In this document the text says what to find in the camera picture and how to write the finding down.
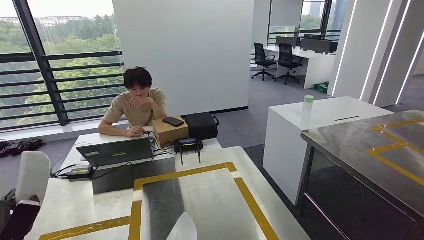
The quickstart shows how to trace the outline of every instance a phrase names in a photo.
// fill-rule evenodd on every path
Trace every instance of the cardboard box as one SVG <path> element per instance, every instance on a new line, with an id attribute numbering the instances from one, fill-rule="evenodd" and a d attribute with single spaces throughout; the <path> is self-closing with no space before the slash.
<path id="1" fill-rule="evenodd" d="M 163 122 L 162 119 L 152 121 L 156 143 L 160 148 L 163 148 L 165 145 L 169 146 L 170 143 L 174 144 L 178 139 L 186 139 L 190 136 L 189 126 L 181 116 L 173 116 L 173 118 L 183 121 L 184 124 L 181 126 L 172 126 L 169 123 Z"/>

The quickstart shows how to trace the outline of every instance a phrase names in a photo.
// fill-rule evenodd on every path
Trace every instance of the beige t-shirt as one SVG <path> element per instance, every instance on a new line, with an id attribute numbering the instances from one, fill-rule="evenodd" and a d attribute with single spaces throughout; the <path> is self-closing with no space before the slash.
<path id="1" fill-rule="evenodd" d="M 157 106 L 162 111 L 165 113 L 167 112 L 165 96 L 161 89 L 150 88 L 148 96 L 156 102 Z M 133 109 L 130 105 L 130 99 L 131 97 L 128 91 L 115 97 L 103 119 L 109 123 L 115 123 L 123 115 L 125 115 L 130 127 L 144 127 L 151 125 L 152 120 L 155 120 L 155 115 L 153 114 L 150 104 L 144 104 L 137 109 Z"/>

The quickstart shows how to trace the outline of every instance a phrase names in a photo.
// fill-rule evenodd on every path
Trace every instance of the laptop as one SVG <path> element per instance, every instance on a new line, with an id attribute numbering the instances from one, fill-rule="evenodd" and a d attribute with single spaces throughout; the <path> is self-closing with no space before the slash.
<path id="1" fill-rule="evenodd" d="M 80 146 L 76 150 L 78 150 L 92 167 L 102 167 L 153 158 L 152 146 L 150 139 L 147 137 Z"/>

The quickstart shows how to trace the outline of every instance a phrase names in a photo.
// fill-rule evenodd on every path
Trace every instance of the led light strip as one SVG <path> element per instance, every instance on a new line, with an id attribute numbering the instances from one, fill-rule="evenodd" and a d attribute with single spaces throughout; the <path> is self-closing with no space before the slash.
<path id="1" fill-rule="evenodd" d="M 411 0 L 408 0 L 408 3 L 406 4 L 405 12 L 403 13 L 403 16 L 402 16 L 402 20 L 400 21 L 399 29 L 397 30 L 396 37 L 394 38 L 393 46 L 391 48 L 390 54 L 387 59 L 387 64 L 385 65 L 383 76 L 381 77 L 380 85 L 378 86 L 377 94 L 375 95 L 375 98 L 374 98 L 374 103 L 372 105 L 376 105 L 377 98 L 379 97 L 380 89 L 382 88 L 383 81 L 386 76 L 387 68 L 389 67 L 389 63 L 390 63 L 390 60 L 392 59 L 392 54 L 395 51 L 395 46 L 396 46 L 396 43 L 398 42 L 399 35 L 401 34 L 401 30 L 408 13 L 408 9 L 410 8 L 410 3 L 411 3 Z"/>
<path id="2" fill-rule="evenodd" d="M 366 74 L 365 83 L 363 84 L 362 92 L 360 94 L 359 100 L 362 100 L 362 97 L 364 96 L 365 88 L 367 87 L 368 79 L 370 78 L 371 69 L 373 68 L 374 60 L 376 59 L 377 50 L 379 49 L 380 41 L 382 40 L 383 32 L 386 27 L 387 18 L 389 18 L 390 9 L 392 8 L 393 0 L 390 0 L 390 3 L 388 4 L 387 12 L 385 13 L 384 22 L 381 26 L 380 36 L 378 37 L 377 45 L 375 46 L 374 55 L 371 59 L 371 64 L 369 65 L 368 73 Z"/>
<path id="3" fill-rule="evenodd" d="M 348 45 L 349 33 L 351 32 L 352 20 L 354 19 L 355 9 L 357 8 L 358 0 L 355 0 L 353 4 L 352 15 L 350 16 L 349 26 L 347 27 L 346 41 L 344 41 L 343 51 L 341 51 L 340 64 L 338 65 L 337 74 L 335 76 L 334 87 L 332 88 L 331 96 L 334 97 L 334 92 L 336 91 L 337 81 L 339 80 L 340 69 L 342 68 L 343 58 L 345 57 L 346 46 Z"/>
<path id="4" fill-rule="evenodd" d="M 418 47 L 416 48 L 416 51 L 415 51 L 415 55 L 412 58 L 412 62 L 411 62 L 411 65 L 409 66 L 408 73 L 406 74 L 405 81 L 403 82 L 402 88 L 400 89 L 399 96 L 397 96 L 396 105 L 399 103 L 399 99 L 401 99 L 402 92 L 404 91 L 405 84 L 407 84 L 407 80 L 410 77 L 412 66 L 414 65 L 415 60 L 417 59 L 417 55 L 418 55 L 418 52 L 420 51 L 421 44 L 423 43 L 423 39 L 424 39 L 424 31 L 422 32 L 421 40 L 419 40 Z"/>

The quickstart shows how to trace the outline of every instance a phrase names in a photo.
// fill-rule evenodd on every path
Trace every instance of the green box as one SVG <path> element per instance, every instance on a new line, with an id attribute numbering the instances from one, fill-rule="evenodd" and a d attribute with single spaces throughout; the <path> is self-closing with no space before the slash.
<path id="1" fill-rule="evenodd" d="M 329 90 L 329 87 L 325 84 L 325 83 L 318 83 L 315 84 L 315 90 L 317 90 L 318 92 L 327 94 L 327 91 Z"/>

